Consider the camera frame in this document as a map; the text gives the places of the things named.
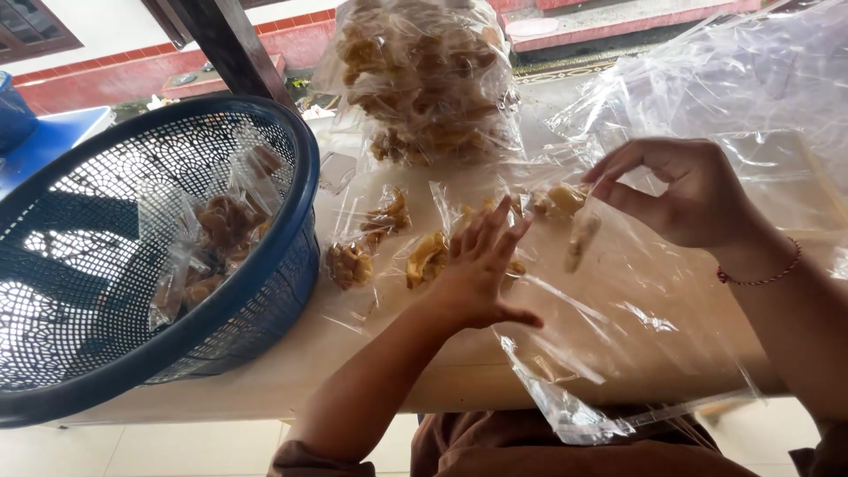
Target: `white tile floor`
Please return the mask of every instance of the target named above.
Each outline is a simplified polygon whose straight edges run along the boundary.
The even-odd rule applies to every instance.
[[[398,416],[368,459],[406,476],[416,416]],[[0,431],[0,477],[259,477],[288,426],[277,421]],[[818,434],[793,398],[752,403],[708,429],[722,452],[763,477],[796,476],[786,451]]]

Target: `left hand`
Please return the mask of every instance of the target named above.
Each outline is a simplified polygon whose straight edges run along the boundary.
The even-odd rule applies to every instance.
[[[498,239],[509,212],[510,197],[506,196],[496,210],[484,211],[467,229],[456,233],[450,240],[448,265],[417,304],[437,315],[435,319],[450,333],[502,322],[544,326],[534,313],[513,308],[500,298],[512,254],[533,221],[532,217],[520,220]]]

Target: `forearm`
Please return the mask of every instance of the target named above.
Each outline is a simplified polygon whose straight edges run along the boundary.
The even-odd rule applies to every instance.
[[[796,248],[773,227],[757,225],[711,253],[730,277],[747,282],[781,273]],[[771,283],[728,286],[778,375],[810,414],[848,420],[848,298],[825,271],[802,257]]]
[[[359,462],[377,445],[412,385],[452,332],[423,307],[404,311],[310,398],[287,440],[317,457]]]

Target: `red string bracelet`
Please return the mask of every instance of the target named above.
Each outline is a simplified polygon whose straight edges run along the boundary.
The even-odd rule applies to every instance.
[[[761,280],[759,282],[737,282],[729,275],[727,275],[727,273],[722,271],[722,267],[719,266],[718,272],[716,272],[716,275],[718,276],[718,281],[721,283],[732,283],[734,285],[763,285],[766,283],[771,283],[774,280],[777,280],[778,278],[787,275],[789,272],[792,271],[793,268],[795,268],[796,265],[798,265],[798,262],[801,261],[801,244],[796,242],[794,238],[788,237],[788,239],[792,240],[792,243],[795,244],[795,249],[798,250],[798,253],[795,255],[795,261],[793,261],[792,265],[789,265],[789,268],[787,268],[786,270],[783,270],[781,273],[778,273],[777,275],[769,278],[768,280]]]

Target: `blue container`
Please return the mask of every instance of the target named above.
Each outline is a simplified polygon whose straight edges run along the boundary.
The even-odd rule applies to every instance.
[[[20,146],[37,127],[36,114],[12,86],[12,75],[0,71],[0,154]]]
[[[151,333],[179,199],[160,197],[154,233],[145,227],[141,240],[141,187],[158,182],[201,199],[224,192],[239,124],[284,159],[275,172],[282,208],[220,288]],[[318,165],[312,132],[280,104],[202,98],[112,127],[19,185],[0,201],[0,428],[62,418],[141,384],[224,373],[268,350],[317,279]]]

